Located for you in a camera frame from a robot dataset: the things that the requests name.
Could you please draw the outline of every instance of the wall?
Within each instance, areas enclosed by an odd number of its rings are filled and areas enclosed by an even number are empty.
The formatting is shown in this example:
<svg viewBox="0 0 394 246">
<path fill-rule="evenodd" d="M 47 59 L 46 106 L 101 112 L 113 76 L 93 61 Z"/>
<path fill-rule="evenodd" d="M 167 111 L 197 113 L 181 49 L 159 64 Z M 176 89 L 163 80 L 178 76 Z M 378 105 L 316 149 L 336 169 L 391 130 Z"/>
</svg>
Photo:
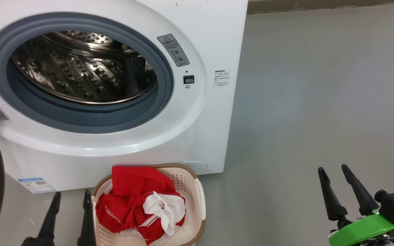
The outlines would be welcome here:
<svg viewBox="0 0 394 246">
<path fill-rule="evenodd" d="M 372 195 L 394 192 L 394 6 L 248 16 L 227 156 L 223 175 L 247 176 L 232 223 L 251 245 L 329 245 L 320 166 L 349 219 L 342 164 Z"/>
<path fill-rule="evenodd" d="M 247 14 L 355 8 L 394 3 L 394 0 L 249 0 Z"/>
</svg>

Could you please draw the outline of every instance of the gray rubber gasket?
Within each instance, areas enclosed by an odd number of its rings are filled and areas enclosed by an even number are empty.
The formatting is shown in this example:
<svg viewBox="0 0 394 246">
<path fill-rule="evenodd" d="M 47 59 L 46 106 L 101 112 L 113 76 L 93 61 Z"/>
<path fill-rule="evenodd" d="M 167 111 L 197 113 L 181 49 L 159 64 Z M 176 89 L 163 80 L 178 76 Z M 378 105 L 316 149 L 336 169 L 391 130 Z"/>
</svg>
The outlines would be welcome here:
<svg viewBox="0 0 394 246">
<path fill-rule="evenodd" d="M 53 97 L 24 78 L 10 56 L 23 42 L 44 33 L 80 30 L 102 33 L 135 49 L 152 65 L 158 84 L 145 95 L 116 105 L 83 105 Z M 81 13 L 48 13 L 19 20 L 0 32 L 0 95 L 27 117 L 78 133 L 110 133 L 139 126 L 166 106 L 173 90 L 171 67 L 161 51 L 137 31 Z"/>
</svg>

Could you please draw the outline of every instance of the gray floor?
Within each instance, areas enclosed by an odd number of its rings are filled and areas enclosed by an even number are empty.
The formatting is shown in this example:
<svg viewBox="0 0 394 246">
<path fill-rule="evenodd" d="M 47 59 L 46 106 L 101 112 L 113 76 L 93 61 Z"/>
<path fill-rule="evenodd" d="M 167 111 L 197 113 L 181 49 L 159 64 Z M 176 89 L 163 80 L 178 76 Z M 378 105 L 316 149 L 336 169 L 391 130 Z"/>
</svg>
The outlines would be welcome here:
<svg viewBox="0 0 394 246">
<path fill-rule="evenodd" d="M 318 167 L 359 215 L 341 164 L 394 192 L 394 6 L 248 16 L 225 172 L 201 177 L 199 245 L 328 245 Z M 8 177 L 0 246 L 35 235 L 52 196 Z M 63 192 L 57 246 L 76 244 L 82 198 Z"/>
</svg>

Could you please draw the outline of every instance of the washing machine door opening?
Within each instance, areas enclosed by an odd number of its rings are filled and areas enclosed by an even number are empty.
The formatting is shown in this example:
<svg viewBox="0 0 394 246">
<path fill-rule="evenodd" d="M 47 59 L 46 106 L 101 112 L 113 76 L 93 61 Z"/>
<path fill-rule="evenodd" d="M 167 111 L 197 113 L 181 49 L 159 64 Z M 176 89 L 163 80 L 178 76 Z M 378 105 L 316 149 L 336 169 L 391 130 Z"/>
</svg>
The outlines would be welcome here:
<svg viewBox="0 0 394 246">
<path fill-rule="evenodd" d="M 46 33 L 24 42 L 11 59 L 38 88 L 76 103 L 123 103 L 144 95 L 157 83 L 153 67 L 143 56 L 100 33 Z"/>
<path fill-rule="evenodd" d="M 89 14 L 19 20 L 0 31 L 0 95 L 64 131 L 134 128 L 159 114 L 173 90 L 169 62 L 150 38 Z"/>
</svg>

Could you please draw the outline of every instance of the white plastic basket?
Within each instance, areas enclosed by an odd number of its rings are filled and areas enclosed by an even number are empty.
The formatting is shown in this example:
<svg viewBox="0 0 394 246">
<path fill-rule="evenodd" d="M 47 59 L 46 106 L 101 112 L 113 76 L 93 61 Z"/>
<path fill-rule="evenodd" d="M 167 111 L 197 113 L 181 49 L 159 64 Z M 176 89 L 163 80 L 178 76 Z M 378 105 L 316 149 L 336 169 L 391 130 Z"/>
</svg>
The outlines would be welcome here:
<svg viewBox="0 0 394 246">
<path fill-rule="evenodd" d="M 203 234 L 206 224 L 206 204 L 203 188 L 194 171 L 180 164 L 161 164 L 152 166 L 174 182 L 174 187 L 186 200 L 186 215 L 183 226 L 163 246 L 192 246 Z M 112 188 L 111 176 L 105 177 L 95 187 L 92 205 L 103 193 Z M 139 235 L 112 233 L 98 222 L 94 211 L 95 239 L 98 246 L 147 246 Z"/>
</svg>

